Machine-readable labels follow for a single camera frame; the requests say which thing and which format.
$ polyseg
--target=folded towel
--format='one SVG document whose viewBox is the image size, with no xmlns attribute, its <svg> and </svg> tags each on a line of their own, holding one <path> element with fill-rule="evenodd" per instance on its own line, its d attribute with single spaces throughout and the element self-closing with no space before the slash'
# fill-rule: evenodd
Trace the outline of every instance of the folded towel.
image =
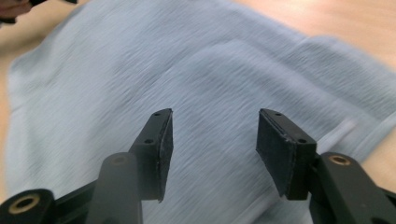
<svg viewBox="0 0 396 224">
<path fill-rule="evenodd" d="M 164 201 L 145 223 L 306 223 L 255 151 L 260 108 L 363 160 L 396 124 L 396 76 L 330 37 L 308 38 L 223 0 L 95 0 L 9 72 L 7 188 L 56 197 L 174 110 Z"/>
</svg>

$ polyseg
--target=blue towel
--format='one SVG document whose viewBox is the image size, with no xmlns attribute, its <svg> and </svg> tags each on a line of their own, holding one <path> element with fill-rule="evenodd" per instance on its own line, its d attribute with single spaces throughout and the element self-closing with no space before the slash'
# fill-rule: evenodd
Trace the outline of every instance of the blue towel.
<svg viewBox="0 0 396 224">
<path fill-rule="evenodd" d="M 151 113 L 174 110 L 164 201 L 145 223 L 309 223 L 280 200 L 255 151 L 260 108 L 318 152 L 362 161 L 396 124 L 396 76 L 334 38 L 307 37 L 224 0 L 94 0 L 12 65 L 9 195 L 56 197 L 127 151 Z"/>
</svg>

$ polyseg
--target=black object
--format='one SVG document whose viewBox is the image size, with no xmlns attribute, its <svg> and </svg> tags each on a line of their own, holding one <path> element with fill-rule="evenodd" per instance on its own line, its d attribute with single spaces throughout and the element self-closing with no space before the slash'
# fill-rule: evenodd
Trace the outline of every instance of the black object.
<svg viewBox="0 0 396 224">
<path fill-rule="evenodd" d="M 375 185 L 352 158 L 316 153 L 317 143 L 279 112 L 260 111 L 257 151 L 278 192 L 289 200 L 311 193 L 314 223 L 396 223 L 396 196 Z"/>
<path fill-rule="evenodd" d="M 32 7 L 35 7 L 45 1 L 47 1 L 47 0 L 30 0 L 30 4 L 32 4 Z M 73 3 L 73 4 L 76 4 L 78 2 L 78 0 L 64 0 L 64 1 Z M 8 23 L 8 24 L 15 24 L 17 21 L 15 18 L 10 18 L 10 19 L 1 19 L 0 18 L 0 23 L 1 22 Z"/>
<path fill-rule="evenodd" d="M 1 224 L 141 224 L 142 200 L 163 200 L 173 151 L 172 110 L 151 115 L 129 152 L 107 157 L 96 181 L 58 200 L 24 191 L 0 206 Z"/>
</svg>

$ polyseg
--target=screw hole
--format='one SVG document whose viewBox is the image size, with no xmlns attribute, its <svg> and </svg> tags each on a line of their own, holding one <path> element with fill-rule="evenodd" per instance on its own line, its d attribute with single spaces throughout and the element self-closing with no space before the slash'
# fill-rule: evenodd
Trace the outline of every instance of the screw hole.
<svg viewBox="0 0 396 224">
<path fill-rule="evenodd" d="M 350 165 L 350 161 L 342 156 L 330 156 L 330 161 L 338 165 Z"/>
<path fill-rule="evenodd" d="M 127 161 L 126 157 L 118 156 L 118 157 L 114 158 L 111 161 L 111 163 L 113 163 L 114 165 L 123 165 L 126 161 Z"/>
<path fill-rule="evenodd" d="M 29 205 L 32 202 L 33 202 L 33 199 L 27 198 L 27 199 L 17 203 L 17 208 L 23 208 L 24 206 L 27 206 L 27 205 Z"/>
<path fill-rule="evenodd" d="M 390 224 L 389 222 L 387 222 L 386 220 L 380 218 L 380 217 L 373 217 L 372 218 L 372 223 L 373 224 Z"/>
<path fill-rule="evenodd" d="M 40 196 L 38 194 L 29 194 L 23 196 L 8 208 L 8 212 L 12 215 L 24 213 L 35 207 L 39 201 Z"/>
</svg>

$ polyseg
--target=table surface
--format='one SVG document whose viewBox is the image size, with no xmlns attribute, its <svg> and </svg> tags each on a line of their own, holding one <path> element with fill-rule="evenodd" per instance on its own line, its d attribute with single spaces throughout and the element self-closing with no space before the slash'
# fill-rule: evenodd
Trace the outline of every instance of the table surface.
<svg viewBox="0 0 396 224">
<path fill-rule="evenodd" d="M 332 35 L 366 51 L 396 70 L 394 0 L 235 0 L 306 35 Z M 7 70 L 13 59 L 37 46 L 75 6 L 48 1 L 0 29 L 0 203 L 5 199 L 4 147 L 9 110 Z M 364 162 L 381 186 L 396 191 L 396 131 Z"/>
</svg>

